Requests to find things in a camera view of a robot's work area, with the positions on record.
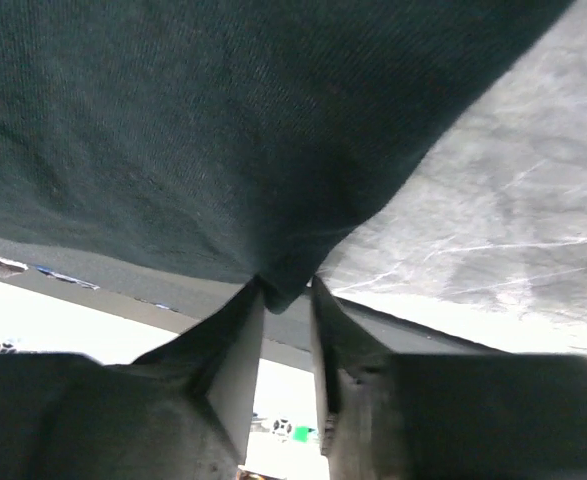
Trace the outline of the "black base beam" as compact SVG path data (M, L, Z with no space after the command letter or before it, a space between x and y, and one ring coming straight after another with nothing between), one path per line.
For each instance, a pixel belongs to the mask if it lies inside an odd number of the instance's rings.
M0 257L28 265L8 283L179 333L225 304L239 285L195 279L77 250L0 238ZM343 310L401 353L490 353L462 339L344 300Z

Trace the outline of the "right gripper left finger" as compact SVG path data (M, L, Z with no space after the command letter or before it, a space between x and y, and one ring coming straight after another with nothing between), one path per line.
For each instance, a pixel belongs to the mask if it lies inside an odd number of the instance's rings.
M129 364L0 354L0 479L231 479L245 461L264 298L220 310Z

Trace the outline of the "black t-shirt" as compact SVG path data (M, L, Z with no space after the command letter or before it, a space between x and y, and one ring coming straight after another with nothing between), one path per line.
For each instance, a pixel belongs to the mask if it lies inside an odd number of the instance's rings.
M0 1L0 238L304 290L565 1Z

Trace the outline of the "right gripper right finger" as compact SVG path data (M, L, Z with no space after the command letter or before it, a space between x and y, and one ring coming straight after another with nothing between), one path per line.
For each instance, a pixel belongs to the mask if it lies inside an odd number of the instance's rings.
M587 479L587 358L400 353L311 283L320 448L334 479Z

